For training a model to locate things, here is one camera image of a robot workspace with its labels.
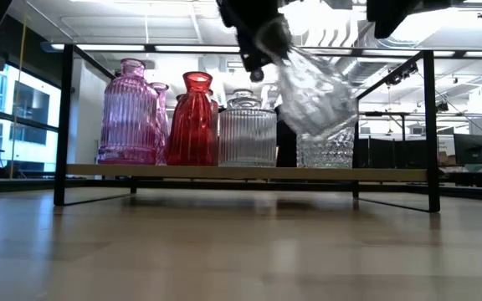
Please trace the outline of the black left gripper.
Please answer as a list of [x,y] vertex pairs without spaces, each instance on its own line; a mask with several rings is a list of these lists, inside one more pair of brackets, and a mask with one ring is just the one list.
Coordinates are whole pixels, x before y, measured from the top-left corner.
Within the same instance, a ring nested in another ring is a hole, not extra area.
[[[272,59],[287,59],[291,48],[290,27],[280,16],[277,0],[217,0],[218,11],[227,28],[237,29],[241,59],[246,70],[257,70]],[[261,27],[261,50],[255,33]]]

